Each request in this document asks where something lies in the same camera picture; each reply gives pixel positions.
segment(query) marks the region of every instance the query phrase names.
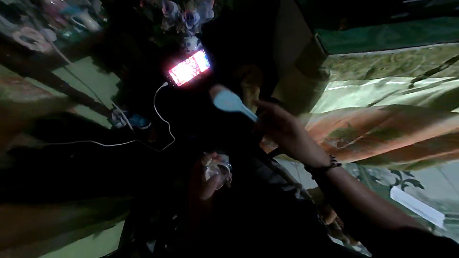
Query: smartphone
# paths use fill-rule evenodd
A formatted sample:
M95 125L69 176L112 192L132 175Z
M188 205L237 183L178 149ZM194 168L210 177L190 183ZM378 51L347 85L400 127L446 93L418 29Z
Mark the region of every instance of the smartphone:
M185 61L176 65L174 68L170 69L169 74L175 84L180 87L191 81L194 77L209 70L209 68L210 64L207 59L206 52L204 50L200 50L187 58Z

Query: person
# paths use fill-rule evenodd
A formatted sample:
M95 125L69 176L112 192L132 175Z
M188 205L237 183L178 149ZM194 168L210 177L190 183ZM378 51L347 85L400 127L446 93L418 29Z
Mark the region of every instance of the person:
M304 164L349 233L373 257L451 256L459 251L456 242L433 235L351 176L314 142L297 118L278 105L257 104L264 111L256 129ZM245 149L230 155L230 188L216 191L223 180L219 175L203 183L202 161L195 164L186 220L187 254L362 256L332 242L316 207L273 172L272 161L251 157L253 153ZM216 153L209 157L218 158Z

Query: flower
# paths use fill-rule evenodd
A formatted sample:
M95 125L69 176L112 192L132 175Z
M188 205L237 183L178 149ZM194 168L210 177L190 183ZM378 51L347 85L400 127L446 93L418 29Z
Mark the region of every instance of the flower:
M167 31L177 25L180 17L180 7L172 1L163 0L162 14L164 18L162 19L161 28Z
M199 16L201 17L200 23L206 23L210 20L213 19L214 13L213 13L213 4L215 3L215 0L201 0L197 7L196 11L199 13Z
M199 13L196 11L186 10L182 14L182 21L185 23L186 28L190 31L195 31L195 28L200 25L199 19Z
M213 19L215 0L189 0L182 13L180 7L169 0L162 0L162 29L168 31L176 26L177 33L194 36L201 32L201 24Z

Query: wire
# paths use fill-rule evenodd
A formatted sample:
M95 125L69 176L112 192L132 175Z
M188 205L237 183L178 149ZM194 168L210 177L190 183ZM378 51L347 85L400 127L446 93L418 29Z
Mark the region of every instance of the wire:
M152 150L155 150L157 152L160 152L159 150L151 147L151 146L148 146L146 143L140 141L140 140L132 140L132 141L128 141L128 142L124 142L124 143L119 143L119 144L112 144L112 145L105 145L105 144L102 144L100 142L97 142L97 141L93 141L93 140L78 140L78 141L72 141L72 142L62 142L62 143L49 143L48 145L66 145L66 144L74 144L74 143L82 143L82 142L92 142L92 143L96 143L100 146L104 146L104 147L113 147L113 146L120 146L120 145L125 145L125 144L128 144L128 143L131 143L131 142L135 142L135 141L138 141L140 143L142 143L143 145L149 147L150 149Z
M175 142L175 137L172 135L172 132L171 132L171 124L169 124L168 121L164 120L161 115L159 114L158 110L156 109L156 95L158 94L159 90L163 87L166 87L167 85L169 85L167 82L166 83L163 83L161 85L161 87L158 88L158 90L156 91L155 93L155 96L153 97L153 107L155 108L155 111L156 111L156 114L158 114L159 118L161 118L162 121L168 123L168 126L169 126L169 133L171 134L172 138L174 139L171 143L169 143L166 147L164 147L164 149L162 149L161 151L164 151L167 147L169 147L171 144L173 144Z
M131 128L132 132L135 135L134 129L132 128L131 123L129 123L129 119L124 115L124 112L113 101L112 101L112 104L118 109L118 111L121 112L121 116L124 118L124 120L126 120L126 122L128 123L129 128Z

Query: cloth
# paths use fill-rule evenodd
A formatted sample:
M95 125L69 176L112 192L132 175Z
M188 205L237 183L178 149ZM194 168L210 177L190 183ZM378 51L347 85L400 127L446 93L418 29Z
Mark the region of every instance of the cloth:
M329 74L328 81L308 76L300 57L274 97L341 162L416 170L452 161L459 158L458 49L442 44L329 56L318 73ZM275 146L265 141L263 148Z

